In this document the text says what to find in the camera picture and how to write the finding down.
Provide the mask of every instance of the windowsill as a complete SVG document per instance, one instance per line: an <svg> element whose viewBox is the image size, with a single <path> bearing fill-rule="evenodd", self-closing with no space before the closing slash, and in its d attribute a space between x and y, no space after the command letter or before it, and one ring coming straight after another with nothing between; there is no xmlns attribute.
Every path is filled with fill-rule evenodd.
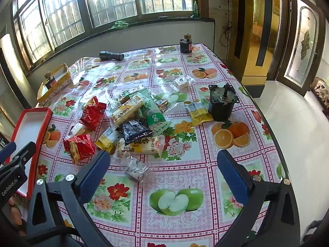
<svg viewBox="0 0 329 247"><path fill-rule="evenodd" d="M215 20L213 18L186 18L186 17L178 17L178 18L163 18L163 19L155 19L155 20L148 20L148 21L141 21L141 22L135 22L132 24L129 24L129 28L132 27L137 27L137 26L142 26L142 25L147 25L147 24L155 24L155 23L161 23L161 22L175 22L175 21L201 21L201 22L215 22ZM56 57L57 55L65 52L66 50L73 48L81 43L84 43L92 38L107 34L107 33L111 33L111 32L115 32L115 31L119 31L121 29L107 29L104 31L101 31L99 33L93 34L91 36L88 36L74 44L71 44L70 46L54 53L51 57L49 57L48 59L46 59L43 63L37 65L35 68L31 69L29 74L33 71L35 71L36 69L38 69L40 66L44 65L46 62L48 62L49 60L51 60L53 57Z"/></svg>

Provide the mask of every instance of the green bottle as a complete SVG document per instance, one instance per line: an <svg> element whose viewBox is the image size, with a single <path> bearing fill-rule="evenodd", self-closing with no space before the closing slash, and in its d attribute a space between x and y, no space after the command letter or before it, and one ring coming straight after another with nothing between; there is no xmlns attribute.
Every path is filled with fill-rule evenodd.
<svg viewBox="0 0 329 247"><path fill-rule="evenodd" d="M198 18L199 17L198 4L196 3L196 1L194 1L193 14L194 14L194 17L195 18Z"/></svg>

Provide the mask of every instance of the tiled floor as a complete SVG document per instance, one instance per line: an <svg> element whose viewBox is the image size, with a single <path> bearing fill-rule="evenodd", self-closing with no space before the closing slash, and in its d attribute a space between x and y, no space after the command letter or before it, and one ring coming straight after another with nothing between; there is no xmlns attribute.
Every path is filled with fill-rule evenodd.
<svg viewBox="0 0 329 247"><path fill-rule="evenodd" d="M313 93L302 97L280 82L267 81L255 101L287 163L303 235L329 208L329 120Z"/></svg>

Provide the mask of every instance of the small jar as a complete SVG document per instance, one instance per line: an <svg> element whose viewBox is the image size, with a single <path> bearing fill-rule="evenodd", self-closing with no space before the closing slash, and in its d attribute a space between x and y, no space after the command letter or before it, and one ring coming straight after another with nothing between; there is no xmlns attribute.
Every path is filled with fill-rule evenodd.
<svg viewBox="0 0 329 247"><path fill-rule="evenodd" d="M47 79L45 86L48 90L50 90L50 88L52 88L55 85L55 83L57 83L57 81L56 81L55 77L53 75L51 75L50 72L46 73L44 76Z"/></svg>
<svg viewBox="0 0 329 247"><path fill-rule="evenodd" d="M192 53L192 36L191 34L184 34L184 39L180 41L181 53Z"/></svg>

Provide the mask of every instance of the red snack bag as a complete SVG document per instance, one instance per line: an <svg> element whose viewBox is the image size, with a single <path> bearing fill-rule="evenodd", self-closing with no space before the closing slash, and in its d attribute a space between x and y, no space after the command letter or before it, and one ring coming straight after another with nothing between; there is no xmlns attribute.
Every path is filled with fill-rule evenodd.
<svg viewBox="0 0 329 247"><path fill-rule="evenodd" d="M97 97L94 96L87 102L79 122L88 129L95 131L99 121L104 116L105 110L106 104L98 102Z"/></svg>
<svg viewBox="0 0 329 247"><path fill-rule="evenodd" d="M65 138L63 144L65 150L70 153L74 164L77 164L78 161L89 158L95 153L95 144L90 134Z"/></svg>

